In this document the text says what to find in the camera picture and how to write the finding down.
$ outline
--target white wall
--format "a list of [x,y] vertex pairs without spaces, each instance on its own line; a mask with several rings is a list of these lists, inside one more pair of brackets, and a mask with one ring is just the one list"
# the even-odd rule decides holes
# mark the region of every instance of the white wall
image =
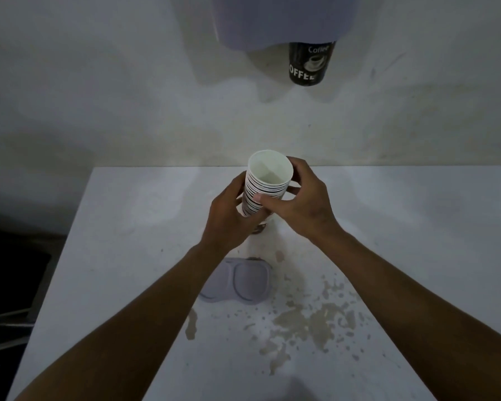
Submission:
[[66,233],[94,165],[501,163],[501,0],[362,0],[324,83],[208,0],[0,0],[0,225]]

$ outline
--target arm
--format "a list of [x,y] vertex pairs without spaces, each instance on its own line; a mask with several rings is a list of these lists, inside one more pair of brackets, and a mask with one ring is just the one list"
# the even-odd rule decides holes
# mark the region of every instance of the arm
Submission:
[[74,345],[16,401],[140,401],[206,280],[267,217],[241,216],[243,172],[212,202],[202,240],[139,297]]
[[255,197],[307,237],[344,273],[413,369],[440,401],[501,400],[501,335],[376,255],[337,223],[325,184],[290,158],[291,201]]

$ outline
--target hand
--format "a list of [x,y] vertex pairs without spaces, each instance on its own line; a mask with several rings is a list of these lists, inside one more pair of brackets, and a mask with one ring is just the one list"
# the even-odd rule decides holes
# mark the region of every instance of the hand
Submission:
[[212,201],[201,243],[214,245],[228,253],[240,246],[269,215],[266,209],[261,209],[252,216],[244,217],[236,209],[241,203],[241,198],[237,197],[243,193],[245,173],[234,178]]
[[278,214],[295,232],[314,243],[323,234],[343,232],[332,212],[325,183],[317,178],[306,161],[291,157],[288,159],[294,167],[292,180],[301,185],[287,188],[295,198],[280,200],[256,194],[254,201]]

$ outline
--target black coffee cup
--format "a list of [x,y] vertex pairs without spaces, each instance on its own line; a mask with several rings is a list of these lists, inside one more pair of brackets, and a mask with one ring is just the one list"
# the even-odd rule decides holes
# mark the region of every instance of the black coffee cup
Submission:
[[289,44],[289,78],[295,84],[310,86],[325,77],[328,62],[336,42],[309,44],[291,42]]

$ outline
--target right hand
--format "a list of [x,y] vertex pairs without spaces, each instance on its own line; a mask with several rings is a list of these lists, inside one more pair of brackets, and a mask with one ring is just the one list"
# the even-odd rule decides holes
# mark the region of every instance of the right hand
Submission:
[[305,160],[292,157],[288,159],[293,164],[292,180],[301,185],[287,188],[295,198],[280,200],[269,195],[256,194],[254,201],[278,214],[295,232],[314,243],[323,234],[342,231],[332,212],[325,183],[317,178]]

